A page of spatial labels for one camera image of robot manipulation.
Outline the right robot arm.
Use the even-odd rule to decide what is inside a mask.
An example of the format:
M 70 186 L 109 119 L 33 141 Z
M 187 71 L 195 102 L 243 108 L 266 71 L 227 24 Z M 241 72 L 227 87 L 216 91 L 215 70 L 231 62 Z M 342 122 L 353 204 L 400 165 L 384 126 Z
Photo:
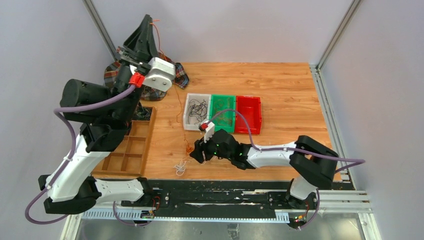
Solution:
M 240 143 L 225 130 L 196 140 L 189 155 L 200 164 L 212 157 L 226 159 L 241 170 L 292 167 L 299 175 L 291 181 L 285 200 L 294 209 L 316 189 L 332 186 L 338 158 L 335 151 L 307 135 L 286 144 L 261 146 Z

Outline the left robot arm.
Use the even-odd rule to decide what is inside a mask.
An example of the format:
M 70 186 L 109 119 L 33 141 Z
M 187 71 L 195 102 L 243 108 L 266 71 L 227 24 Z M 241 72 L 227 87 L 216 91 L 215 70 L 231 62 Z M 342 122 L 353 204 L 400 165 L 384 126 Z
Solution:
M 48 214 L 83 213 L 100 202 L 135 201 L 149 206 L 153 193 L 140 180 L 117 181 L 108 188 L 91 176 L 93 169 L 124 140 L 140 102 L 142 87 L 154 70 L 158 56 L 153 18 L 145 15 L 139 27 L 125 40 L 119 70 L 112 87 L 78 79 L 64 86 L 54 114 L 67 126 L 81 123 L 79 132 L 70 128 L 71 148 L 60 166 L 38 178 Z

